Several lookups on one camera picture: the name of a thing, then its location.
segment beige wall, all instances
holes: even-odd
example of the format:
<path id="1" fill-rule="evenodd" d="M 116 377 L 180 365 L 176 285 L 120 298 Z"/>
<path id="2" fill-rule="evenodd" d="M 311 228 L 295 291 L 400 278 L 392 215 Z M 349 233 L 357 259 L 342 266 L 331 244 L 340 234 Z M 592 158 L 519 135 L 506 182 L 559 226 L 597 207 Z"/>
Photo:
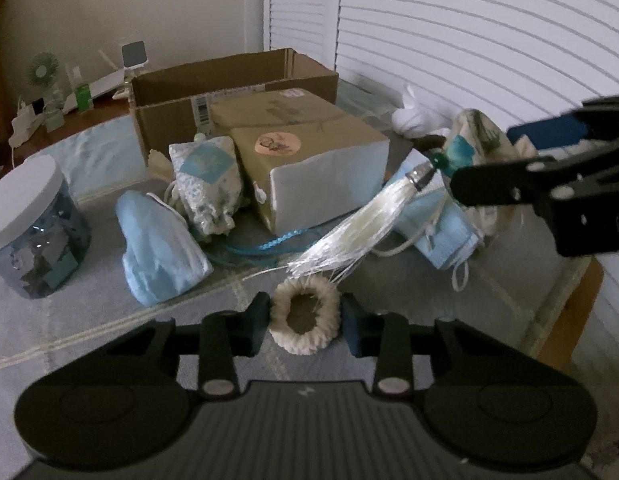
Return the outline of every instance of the beige wall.
<path id="1" fill-rule="evenodd" d="M 112 70 L 98 49 L 121 66 L 120 46 L 129 41 L 145 41 L 153 69 L 260 50 L 262 0 L 6 0 L 0 37 L 15 104 L 21 93 L 27 100 L 42 94 L 27 83 L 26 67 L 44 50 L 62 68 L 79 64 L 89 80 Z"/>

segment white lid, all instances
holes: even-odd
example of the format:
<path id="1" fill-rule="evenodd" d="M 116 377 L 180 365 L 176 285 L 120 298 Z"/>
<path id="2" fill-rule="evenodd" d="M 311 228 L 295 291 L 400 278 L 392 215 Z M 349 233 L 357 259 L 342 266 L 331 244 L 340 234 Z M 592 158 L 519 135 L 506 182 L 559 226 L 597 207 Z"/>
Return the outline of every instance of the white lid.
<path id="1" fill-rule="evenodd" d="M 63 183 L 51 155 L 28 158 L 0 180 L 0 249 L 29 229 Z"/>

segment orange sticker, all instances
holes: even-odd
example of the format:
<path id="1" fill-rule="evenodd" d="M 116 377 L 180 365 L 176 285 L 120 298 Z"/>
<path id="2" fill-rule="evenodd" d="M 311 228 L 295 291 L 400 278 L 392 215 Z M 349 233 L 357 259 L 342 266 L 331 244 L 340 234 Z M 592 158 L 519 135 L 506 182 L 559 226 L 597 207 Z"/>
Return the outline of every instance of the orange sticker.
<path id="1" fill-rule="evenodd" d="M 269 132 L 256 140 L 254 150 L 261 155 L 289 156 L 300 149 L 300 139 L 289 132 Z"/>

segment cardboard box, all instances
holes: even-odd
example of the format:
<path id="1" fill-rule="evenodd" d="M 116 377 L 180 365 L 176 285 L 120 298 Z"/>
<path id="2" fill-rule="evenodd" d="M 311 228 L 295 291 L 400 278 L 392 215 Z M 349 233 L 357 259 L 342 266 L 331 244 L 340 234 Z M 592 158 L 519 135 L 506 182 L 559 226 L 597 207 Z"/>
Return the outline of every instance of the cardboard box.
<path id="1" fill-rule="evenodd" d="M 166 156 L 209 123 L 211 102 L 233 94 L 304 88 L 336 101 L 338 74 L 292 48 L 238 54 L 150 72 L 131 82 L 129 109 L 140 148 Z"/>
<path id="2" fill-rule="evenodd" d="M 234 139 L 260 215 L 276 235 L 327 222 L 381 190 L 389 140 L 303 89 L 213 103 L 218 134 Z"/>

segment jar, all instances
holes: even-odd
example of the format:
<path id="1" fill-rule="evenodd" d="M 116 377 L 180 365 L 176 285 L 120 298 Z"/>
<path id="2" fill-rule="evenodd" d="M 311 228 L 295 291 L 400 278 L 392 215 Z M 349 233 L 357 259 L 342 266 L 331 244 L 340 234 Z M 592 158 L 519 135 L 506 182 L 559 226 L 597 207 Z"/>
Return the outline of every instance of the jar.
<path id="1" fill-rule="evenodd" d="M 58 290 L 90 241 L 51 155 L 30 158 L 0 180 L 0 276 L 18 294 L 36 299 Z"/>

